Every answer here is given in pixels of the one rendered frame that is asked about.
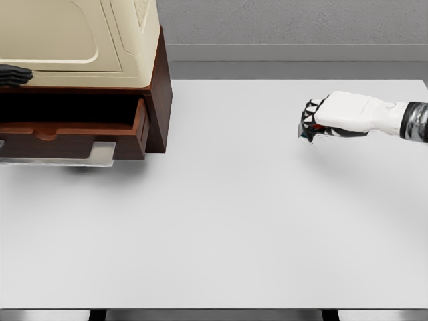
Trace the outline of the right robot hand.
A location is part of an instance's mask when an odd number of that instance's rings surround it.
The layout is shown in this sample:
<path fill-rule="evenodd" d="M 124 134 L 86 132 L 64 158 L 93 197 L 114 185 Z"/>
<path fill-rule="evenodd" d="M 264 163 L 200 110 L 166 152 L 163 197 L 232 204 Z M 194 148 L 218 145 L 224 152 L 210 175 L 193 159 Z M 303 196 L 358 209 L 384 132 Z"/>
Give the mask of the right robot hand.
<path fill-rule="evenodd" d="M 336 91 L 325 98 L 309 100 L 300 123 L 326 127 L 322 135 L 343 138 L 365 137 L 371 130 L 369 116 L 377 100 L 362 94 Z"/>

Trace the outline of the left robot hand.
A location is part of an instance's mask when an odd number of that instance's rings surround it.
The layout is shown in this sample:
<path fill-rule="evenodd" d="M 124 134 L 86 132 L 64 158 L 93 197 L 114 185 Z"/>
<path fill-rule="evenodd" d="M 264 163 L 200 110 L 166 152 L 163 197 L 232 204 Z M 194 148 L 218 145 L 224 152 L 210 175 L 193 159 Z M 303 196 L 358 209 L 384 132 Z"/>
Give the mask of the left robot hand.
<path fill-rule="evenodd" d="M 33 78 L 33 71 L 19 66 L 0 64 L 0 86 L 19 87 Z"/>

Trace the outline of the small grey switch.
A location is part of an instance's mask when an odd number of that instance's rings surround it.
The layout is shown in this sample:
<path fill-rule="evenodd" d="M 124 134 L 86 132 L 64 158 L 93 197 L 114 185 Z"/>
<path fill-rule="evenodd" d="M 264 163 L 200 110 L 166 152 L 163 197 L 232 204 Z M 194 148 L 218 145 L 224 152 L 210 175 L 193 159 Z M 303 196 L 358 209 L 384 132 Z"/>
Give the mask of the small grey switch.
<path fill-rule="evenodd" d="M 324 134 L 325 132 L 326 127 L 319 124 L 306 126 L 303 122 L 301 122 L 298 125 L 298 137 L 305 138 L 310 143 L 313 142 L 313 139 L 317 134 Z"/>

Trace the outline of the brown wooden drawer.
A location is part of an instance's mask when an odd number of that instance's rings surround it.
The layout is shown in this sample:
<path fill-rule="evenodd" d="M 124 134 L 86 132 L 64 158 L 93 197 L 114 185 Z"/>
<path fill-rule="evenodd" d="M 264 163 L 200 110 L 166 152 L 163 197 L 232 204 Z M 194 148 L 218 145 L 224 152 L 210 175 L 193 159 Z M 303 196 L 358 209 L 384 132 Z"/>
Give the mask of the brown wooden drawer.
<path fill-rule="evenodd" d="M 146 156 L 150 118 L 129 95 L 0 95 L 0 163 L 110 166 Z"/>

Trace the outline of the brown cabinet with cream top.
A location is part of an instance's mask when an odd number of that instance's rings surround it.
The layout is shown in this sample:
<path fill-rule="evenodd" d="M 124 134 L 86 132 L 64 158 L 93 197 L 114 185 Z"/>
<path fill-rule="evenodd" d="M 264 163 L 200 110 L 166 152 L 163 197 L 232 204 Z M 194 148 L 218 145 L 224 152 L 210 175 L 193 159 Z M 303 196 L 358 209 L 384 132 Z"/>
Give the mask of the brown cabinet with cream top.
<path fill-rule="evenodd" d="M 0 95 L 144 98 L 146 153 L 167 149 L 173 91 L 156 0 L 0 0 L 0 64 L 33 71 Z"/>

